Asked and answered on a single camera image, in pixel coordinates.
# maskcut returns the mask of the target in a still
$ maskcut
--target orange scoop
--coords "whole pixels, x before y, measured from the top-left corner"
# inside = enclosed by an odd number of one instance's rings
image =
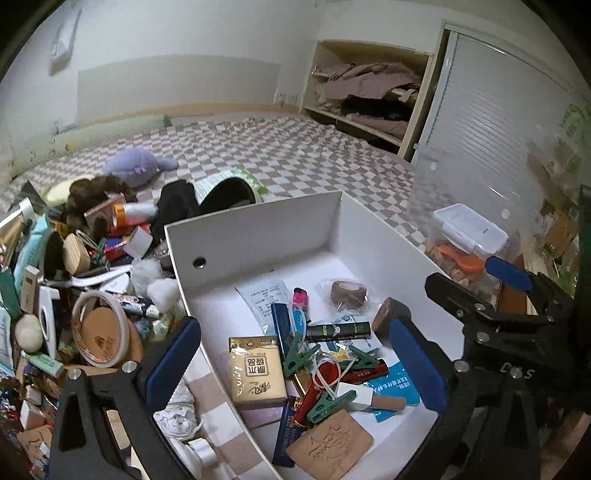
[[[466,273],[478,273],[484,269],[484,260],[474,255],[462,255],[458,250],[450,245],[439,245],[437,249],[448,257],[452,257],[460,270]]]

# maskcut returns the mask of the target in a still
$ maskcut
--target container lid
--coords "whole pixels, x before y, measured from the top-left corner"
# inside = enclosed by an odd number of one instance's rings
[[[463,203],[435,210],[433,218],[454,246],[484,259],[501,252],[509,238],[504,230]]]

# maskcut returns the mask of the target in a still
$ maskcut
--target engraved wooden block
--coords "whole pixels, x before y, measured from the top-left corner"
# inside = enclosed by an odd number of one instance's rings
[[[373,442],[346,410],[340,410],[290,445],[287,455],[316,480],[339,480]]]

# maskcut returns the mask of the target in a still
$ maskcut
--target cardboard box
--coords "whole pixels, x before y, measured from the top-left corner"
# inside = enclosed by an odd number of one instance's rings
[[[228,337],[261,335],[235,287],[271,271],[289,290],[300,287],[308,292],[312,321],[334,315],[316,284],[350,278],[374,294],[371,315],[382,301],[393,297],[410,308],[414,323],[427,339],[438,342],[451,359],[462,355],[462,324],[425,294],[426,277],[441,270],[346,193],[239,207],[168,225],[166,233],[185,307],[202,327],[200,350],[218,378],[229,375]],[[398,362],[394,351],[386,347],[380,349],[380,356],[389,366]],[[267,462],[272,458],[278,423],[249,432],[228,392],[223,394],[236,421]],[[357,411],[352,416],[374,438],[374,444],[347,478],[368,480],[394,478],[437,418],[422,404],[379,424],[371,412]],[[298,466],[281,473],[270,462],[267,467],[265,478],[308,478]]]
[[[47,425],[18,433],[17,438],[25,449],[31,463],[35,462],[35,460],[41,456],[39,445],[45,443],[51,448],[51,429]]]

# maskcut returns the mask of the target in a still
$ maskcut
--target white bottle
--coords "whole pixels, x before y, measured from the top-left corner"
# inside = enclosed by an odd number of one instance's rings
[[[205,439],[191,440],[188,445],[172,437],[168,438],[168,441],[185,467],[197,480],[202,478],[201,470],[203,467],[212,466],[217,462],[216,452],[213,451],[211,445]]]

